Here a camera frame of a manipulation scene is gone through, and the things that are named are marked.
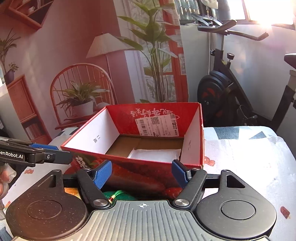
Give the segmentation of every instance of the sunlight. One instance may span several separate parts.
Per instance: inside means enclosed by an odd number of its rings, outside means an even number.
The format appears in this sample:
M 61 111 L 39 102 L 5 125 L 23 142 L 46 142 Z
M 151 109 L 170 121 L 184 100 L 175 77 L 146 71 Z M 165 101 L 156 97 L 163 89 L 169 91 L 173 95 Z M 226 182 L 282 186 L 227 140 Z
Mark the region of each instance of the sunlight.
M 251 20 L 263 25 L 293 24 L 291 0 L 244 0 Z
M 241 20 L 245 19 L 242 2 L 238 0 L 228 0 L 231 19 Z

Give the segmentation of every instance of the bike seat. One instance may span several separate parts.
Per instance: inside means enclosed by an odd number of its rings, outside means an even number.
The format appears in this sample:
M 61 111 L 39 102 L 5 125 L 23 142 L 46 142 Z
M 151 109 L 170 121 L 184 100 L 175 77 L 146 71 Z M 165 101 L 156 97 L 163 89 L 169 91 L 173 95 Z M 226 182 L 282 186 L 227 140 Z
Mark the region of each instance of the bike seat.
M 285 54 L 284 61 L 296 69 L 296 53 Z

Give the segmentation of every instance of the purple vase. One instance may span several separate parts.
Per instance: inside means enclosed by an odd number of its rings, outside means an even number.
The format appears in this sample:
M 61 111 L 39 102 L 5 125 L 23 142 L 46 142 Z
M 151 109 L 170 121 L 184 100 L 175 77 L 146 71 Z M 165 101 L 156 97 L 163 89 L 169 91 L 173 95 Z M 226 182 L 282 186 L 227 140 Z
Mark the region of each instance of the purple vase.
M 6 85 L 10 84 L 15 79 L 15 73 L 10 69 L 5 75 L 4 80 Z

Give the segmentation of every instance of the red cardboard box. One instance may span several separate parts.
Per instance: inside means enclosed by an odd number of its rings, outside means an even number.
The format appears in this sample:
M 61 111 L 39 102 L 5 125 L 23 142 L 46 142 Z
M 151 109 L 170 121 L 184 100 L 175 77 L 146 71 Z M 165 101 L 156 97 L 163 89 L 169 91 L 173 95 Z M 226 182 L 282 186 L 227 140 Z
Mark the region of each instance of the red cardboard box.
M 171 161 L 128 158 L 132 150 L 181 149 L 179 160 L 202 168 L 204 135 L 199 103 L 147 103 L 106 106 L 65 143 L 64 150 L 90 155 L 100 164 L 112 161 L 108 184 L 174 198 L 180 188 L 171 174 Z

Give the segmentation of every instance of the crosshair mark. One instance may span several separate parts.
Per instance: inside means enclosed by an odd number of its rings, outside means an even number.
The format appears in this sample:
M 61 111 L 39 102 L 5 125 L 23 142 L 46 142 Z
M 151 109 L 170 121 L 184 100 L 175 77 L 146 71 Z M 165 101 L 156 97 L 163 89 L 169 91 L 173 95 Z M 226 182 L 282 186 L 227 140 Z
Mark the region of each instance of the crosshair mark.
M 146 208 L 147 206 L 149 206 L 149 205 L 147 205 L 146 203 L 141 203 L 140 205 L 138 205 L 139 207 L 141 207 L 141 208 Z

